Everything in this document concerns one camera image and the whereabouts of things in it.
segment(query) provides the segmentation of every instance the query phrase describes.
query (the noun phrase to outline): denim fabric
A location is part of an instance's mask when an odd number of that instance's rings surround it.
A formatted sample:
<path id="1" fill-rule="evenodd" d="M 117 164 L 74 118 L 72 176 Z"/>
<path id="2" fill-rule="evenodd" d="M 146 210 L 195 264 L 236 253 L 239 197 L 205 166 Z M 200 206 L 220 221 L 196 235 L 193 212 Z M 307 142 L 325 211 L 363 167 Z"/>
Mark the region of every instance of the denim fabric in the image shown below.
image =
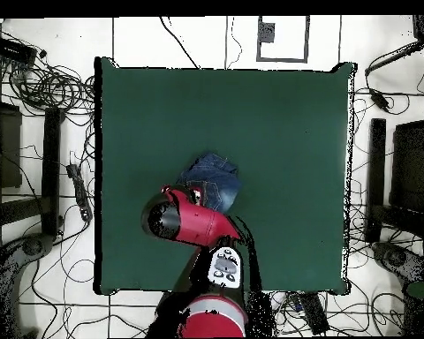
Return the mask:
<path id="1" fill-rule="evenodd" d="M 229 210 L 241 187 L 237 167 L 213 153 L 196 159 L 181 173 L 177 183 L 200 188 L 203 205 L 221 213 Z"/>

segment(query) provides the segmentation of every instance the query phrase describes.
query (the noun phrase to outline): jeans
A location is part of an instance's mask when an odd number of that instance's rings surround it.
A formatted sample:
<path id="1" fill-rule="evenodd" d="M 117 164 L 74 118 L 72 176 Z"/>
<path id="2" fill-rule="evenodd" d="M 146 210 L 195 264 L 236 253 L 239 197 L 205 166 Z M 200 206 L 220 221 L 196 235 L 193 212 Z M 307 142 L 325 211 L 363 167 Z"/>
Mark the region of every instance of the jeans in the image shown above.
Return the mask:
<path id="1" fill-rule="evenodd" d="M 226 213 L 241 187 L 237 171 L 228 159 L 207 153 L 181 173 L 177 184 L 200 188 L 204 207 Z"/>

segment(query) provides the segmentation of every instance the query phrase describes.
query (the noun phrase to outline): black frame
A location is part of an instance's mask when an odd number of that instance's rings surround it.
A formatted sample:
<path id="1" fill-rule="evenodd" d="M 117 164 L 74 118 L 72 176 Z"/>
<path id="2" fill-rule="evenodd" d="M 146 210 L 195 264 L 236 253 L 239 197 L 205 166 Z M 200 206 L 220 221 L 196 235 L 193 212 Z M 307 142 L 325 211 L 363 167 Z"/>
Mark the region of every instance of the black frame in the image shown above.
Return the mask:
<path id="1" fill-rule="evenodd" d="M 388 224 L 424 238 L 424 213 L 383 205 L 386 120 L 373 118 L 369 126 L 367 162 L 367 209 L 364 240 L 380 241 L 382 226 Z"/>
<path id="2" fill-rule="evenodd" d="M 262 16 L 258 18 L 258 41 L 257 41 L 257 50 L 256 50 L 256 62 L 258 63 L 299 63 L 307 64 L 307 58 L 309 55 L 309 22 L 311 16 L 306 16 L 306 28 L 305 28 L 305 46 L 303 50 L 303 58 L 272 58 L 272 57 L 261 57 L 261 25 Z"/>
<path id="3" fill-rule="evenodd" d="M 45 110 L 42 196 L 0 204 L 0 226 L 42 214 L 42 234 L 56 238 L 59 228 L 60 125 L 64 119 L 59 108 Z"/>

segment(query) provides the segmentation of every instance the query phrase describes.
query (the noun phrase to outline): floor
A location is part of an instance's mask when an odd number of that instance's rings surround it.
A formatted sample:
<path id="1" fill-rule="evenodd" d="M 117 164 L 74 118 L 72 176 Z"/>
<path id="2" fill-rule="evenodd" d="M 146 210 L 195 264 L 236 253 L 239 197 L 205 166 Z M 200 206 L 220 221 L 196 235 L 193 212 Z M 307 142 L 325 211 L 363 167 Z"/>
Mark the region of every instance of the floor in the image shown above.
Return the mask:
<path id="1" fill-rule="evenodd" d="M 412 16 L 311 16 L 309 29 L 309 53 L 307 64 L 256 62 L 257 17 L 206 17 L 164 18 L 164 24 L 182 42 L 192 60 L 200 67 L 223 69 L 286 69 L 329 71 L 338 62 L 357 63 L 355 91 L 365 87 L 364 69 L 378 56 L 414 41 Z M 292 36 L 285 40 L 276 38 L 270 48 L 261 52 L 264 57 L 296 57 L 299 40 L 304 33 L 304 22 L 293 18 L 264 17 L 264 22 L 275 22 L 277 30 L 287 30 Z M 175 39 L 164 29 L 159 18 L 120 19 L 7 19 L 3 31 L 47 51 L 47 62 L 62 65 L 76 71 L 85 81 L 93 75 L 94 57 L 113 57 L 121 66 L 191 67 L 192 62 Z M 424 50 L 408 58 L 384 67 L 369 76 L 369 85 L 386 93 L 418 94 L 418 82 L 424 73 Z M 36 193 L 41 193 L 42 125 L 40 117 L 33 117 L 12 96 L 9 85 L 3 84 L 2 100 L 19 105 L 24 117 L 20 151 L 21 166 L 27 173 Z M 424 92 L 424 80 L 419 90 Z M 359 204 L 365 202 L 365 162 L 367 154 L 367 128 L 370 119 L 387 120 L 388 154 L 392 145 L 392 133 L 397 124 L 424 118 L 424 97 L 410 95 L 410 107 L 400 115 L 390 115 L 372 105 L 361 89 L 356 94 L 355 109 L 360 122 L 353 151 L 352 203 L 355 205 L 356 228 L 363 223 Z M 392 95 L 391 112 L 398 113 L 407 106 L 405 95 Z M 83 124 L 85 115 L 75 116 L 75 122 Z M 61 163 L 66 164 L 80 157 L 86 136 L 86 127 L 66 121 L 62 128 Z M 86 184 L 94 178 L 95 163 L 84 168 Z M 390 159 L 386 167 L 385 196 L 390 186 Z M 72 181 L 60 176 L 60 212 L 66 213 L 64 237 L 77 233 L 83 226 L 75 204 Z M 32 194 L 25 179 L 19 189 L 3 189 L 0 200 L 21 199 L 19 195 Z M 0 230 L 3 243 L 22 235 L 34 225 L 38 230 L 39 218 L 26 219 Z M 384 230 L 383 236 L 393 234 Z M 358 230 L 353 237 L 360 237 Z M 412 235 L 402 233 L 396 237 L 402 245 L 410 245 L 421 252 L 421 242 Z M 351 242 L 348 278 L 352 292 L 347 296 L 332 297 L 323 294 L 327 308 L 330 335 L 398 335 L 402 320 L 403 303 L 400 285 L 396 277 L 378 267 L 371 259 L 371 251 L 359 240 Z M 45 338 L 130 338 L 144 336 L 144 329 L 154 318 L 155 306 L 162 292 L 119 291 L 110 297 L 95 295 L 92 290 L 95 228 L 86 231 L 55 247 L 41 260 L 34 287 L 52 305 L 39 299 L 30 287 L 36 264 L 30 264 L 20 284 L 19 309 L 26 327 L 38 327 L 39 337 L 45 330 Z M 280 336 L 312 336 L 301 313 L 283 303 L 285 294 L 270 292 L 276 311 Z M 368 305 L 375 299 L 375 313 Z M 57 316 L 54 319 L 55 307 Z"/>

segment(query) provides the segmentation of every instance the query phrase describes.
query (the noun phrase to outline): green table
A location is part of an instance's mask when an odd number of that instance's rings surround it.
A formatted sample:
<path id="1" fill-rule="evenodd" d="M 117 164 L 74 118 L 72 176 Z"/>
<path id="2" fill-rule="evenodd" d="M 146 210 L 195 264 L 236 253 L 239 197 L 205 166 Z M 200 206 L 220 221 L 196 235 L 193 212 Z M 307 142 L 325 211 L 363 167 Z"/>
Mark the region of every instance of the green table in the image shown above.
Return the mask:
<path id="1" fill-rule="evenodd" d="M 118 69 L 97 58 L 95 71 L 102 293 L 172 289 L 193 248 L 146 236 L 140 212 L 205 151 L 239 167 L 243 187 L 230 215 L 253 232 L 263 288 L 344 291 L 353 64 L 335 72 Z"/>

